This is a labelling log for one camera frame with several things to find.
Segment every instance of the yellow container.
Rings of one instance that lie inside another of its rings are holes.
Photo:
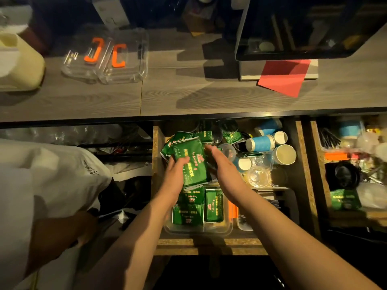
[[[44,71],[41,54],[18,35],[0,33],[0,92],[36,89]]]

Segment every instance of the red paper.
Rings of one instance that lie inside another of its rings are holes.
[[[257,85],[290,97],[298,97],[310,60],[266,61]]]

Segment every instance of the wooden drawer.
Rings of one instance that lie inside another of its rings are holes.
[[[254,124],[255,119],[238,119],[241,124]],[[180,126],[193,125],[192,121],[160,121],[153,129],[152,152],[152,195],[162,184],[165,161],[160,151],[166,139],[172,136]],[[305,141],[300,121],[293,118],[283,119],[283,130],[289,135],[289,144],[297,151],[297,160],[293,165],[284,166],[288,174],[289,188],[294,190],[300,217],[300,226],[310,234],[320,236],[317,210],[312,190],[312,183],[305,149]],[[162,231],[156,255],[195,255],[195,254],[267,254],[259,239],[253,232],[242,231],[234,219],[233,230],[227,236],[179,235]]]
[[[335,211],[332,208],[331,194],[325,178],[324,151],[321,148],[317,122],[303,120],[304,138],[307,142],[313,191],[318,215],[323,224],[332,227],[387,226],[387,211],[363,208],[361,211]]]

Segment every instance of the drawer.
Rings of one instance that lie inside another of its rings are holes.
[[[332,207],[331,194],[324,165],[324,151],[320,144],[316,121],[302,121],[309,166],[312,176],[313,191],[319,217],[323,224],[332,227],[372,227],[387,226],[387,211],[363,208],[362,211],[335,211]]]
[[[259,119],[237,119],[240,129],[243,126],[258,126]],[[160,188],[166,162],[160,151],[166,141],[178,130],[191,131],[195,128],[194,121],[160,121],[153,128],[152,151],[152,195]],[[283,131],[289,136],[289,144],[297,151],[294,164],[282,166],[288,175],[288,188],[293,190],[299,214],[300,226],[310,234],[319,238],[317,210],[312,189],[311,175],[300,121],[292,117],[283,118]],[[260,189],[274,190],[269,187]],[[229,235],[182,235],[170,234],[163,230],[159,239],[156,255],[194,255],[194,254],[267,254],[261,242],[253,232],[242,231],[233,220],[233,229]]]

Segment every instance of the countertop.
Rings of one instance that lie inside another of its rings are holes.
[[[148,76],[131,84],[64,77],[62,57],[46,58],[40,89],[0,93],[5,125],[119,122],[191,117],[259,117],[387,111],[387,25],[348,58],[319,60],[319,78],[291,98],[238,80],[234,47],[220,34],[149,31]]]

